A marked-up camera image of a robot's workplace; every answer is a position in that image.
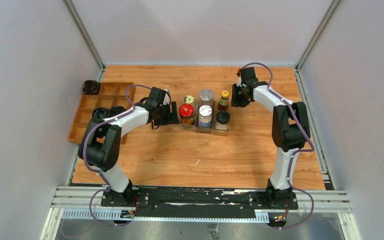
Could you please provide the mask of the red lid sauce jar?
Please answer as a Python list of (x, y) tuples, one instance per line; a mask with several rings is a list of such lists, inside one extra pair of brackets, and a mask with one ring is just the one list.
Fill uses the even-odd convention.
[(181, 123), (184, 125), (195, 124), (195, 109), (194, 106), (189, 103), (184, 103), (179, 106), (178, 113), (181, 119)]

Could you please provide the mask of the yellow cap sauce bottle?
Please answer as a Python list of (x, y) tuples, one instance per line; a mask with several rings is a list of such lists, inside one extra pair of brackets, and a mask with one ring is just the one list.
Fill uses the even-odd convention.
[(229, 109), (229, 91), (223, 90), (218, 101), (217, 110), (227, 111)]

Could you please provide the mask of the yellow lid spice bottle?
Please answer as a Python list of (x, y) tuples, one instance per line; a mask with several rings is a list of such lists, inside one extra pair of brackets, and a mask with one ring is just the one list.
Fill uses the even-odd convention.
[(183, 103), (184, 104), (190, 104), (190, 105), (194, 105), (194, 102), (195, 102), (195, 98), (191, 95), (186, 95), (184, 98), (183, 98)]

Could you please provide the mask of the black lid spice bottle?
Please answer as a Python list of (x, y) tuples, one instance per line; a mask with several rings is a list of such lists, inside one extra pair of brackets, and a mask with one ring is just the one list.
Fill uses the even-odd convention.
[(230, 120), (230, 113), (225, 110), (220, 110), (216, 114), (214, 128), (216, 130), (227, 131), (230, 126)]

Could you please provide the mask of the silver lid blue bottle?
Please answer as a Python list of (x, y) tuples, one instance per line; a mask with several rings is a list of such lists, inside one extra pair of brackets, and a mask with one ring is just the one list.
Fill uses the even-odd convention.
[(213, 109), (209, 105), (202, 105), (198, 109), (198, 126), (200, 128), (211, 128)]

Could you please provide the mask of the silver lid glass jar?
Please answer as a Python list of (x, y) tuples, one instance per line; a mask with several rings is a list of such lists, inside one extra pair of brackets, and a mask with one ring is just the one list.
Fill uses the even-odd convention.
[(212, 89), (209, 88), (203, 88), (200, 90), (198, 94), (199, 98), (199, 106), (212, 106), (213, 100), (214, 100), (215, 93)]

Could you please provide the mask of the clear plastic organizer bin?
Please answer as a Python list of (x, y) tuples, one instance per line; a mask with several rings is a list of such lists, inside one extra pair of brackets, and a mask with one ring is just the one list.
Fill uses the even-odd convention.
[(230, 123), (228, 123), (226, 126), (223, 126), (223, 127), (218, 127), (216, 126), (217, 124), (217, 121), (216, 121), (216, 117), (217, 117), (217, 104), (218, 102), (215, 101), (214, 99), (211, 101), (210, 103), (210, 106), (213, 110), (213, 113), (211, 115), (211, 127), (201, 127), (200, 126), (200, 120), (199, 120), (199, 107), (200, 107), (200, 98), (199, 97), (194, 97), (193, 98), (193, 102), (192, 102), (192, 105), (194, 107), (194, 124), (183, 124), (182, 122), (182, 119), (179, 115), (179, 113), (177, 114), (177, 117), (178, 117), (178, 120), (179, 120), (179, 127), (183, 130), (186, 130), (186, 131), (192, 131), (192, 132), (197, 132), (197, 133), (203, 133), (203, 134), (211, 134), (211, 135), (215, 135), (215, 136), (228, 136), (229, 135), (229, 132), (231, 130), (231, 126), (230, 126)]

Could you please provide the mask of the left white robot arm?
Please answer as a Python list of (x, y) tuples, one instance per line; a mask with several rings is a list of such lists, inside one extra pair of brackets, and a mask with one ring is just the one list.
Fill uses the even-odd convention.
[(78, 149), (86, 168), (100, 176), (113, 201), (122, 207), (136, 202), (133, 183), (118, 165), (121, 140), (130, 131), (150, 124), (152, 130), (178, 122), (167, 89), (150, 88), (149, 95), (122, 113), (104, 119), (93, 117)]

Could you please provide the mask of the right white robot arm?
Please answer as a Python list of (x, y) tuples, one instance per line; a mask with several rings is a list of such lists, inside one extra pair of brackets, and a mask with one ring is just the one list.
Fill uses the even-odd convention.
[(292, 179), (296, 161), (311, 136), (307, 106), (282, 96), (270, 82), (259, 81), (254, 67), (241, 67), (236, 75), (238, 81), (232, 85), (231, 106), (244, 108), (257, 102), (272, 113), (275, 166), (265, 192), (256, 196), (255, 203), (272, 209), (289, 207), (294, 198)]

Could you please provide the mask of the wooden compartment tray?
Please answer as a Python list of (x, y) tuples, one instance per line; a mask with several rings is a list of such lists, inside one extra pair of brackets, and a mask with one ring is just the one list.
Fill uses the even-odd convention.
[(89, 121), (93, 118), (93, 112), (98, 109), (100, 114), (115, 112), (121, 108), (129, 109), (133, 100), (135, 89), (132, 87), (127, 92), (126, 88), (131, 86), (132, 82), (101, 82), (97, 94), (83, 94), (81, 96), (71, 129), (67, 140), (72, 144), (79, 145), (82, 142)]

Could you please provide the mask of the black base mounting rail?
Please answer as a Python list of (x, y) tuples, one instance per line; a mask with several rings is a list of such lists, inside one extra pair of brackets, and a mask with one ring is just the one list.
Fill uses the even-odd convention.
[(256, 210), (297, 210), (296, 194), (263, 190), (196, 187), (134, 187), (129, 196), (105, 192), (103, 207), (132, 207), (137, 217), (251, 219)]

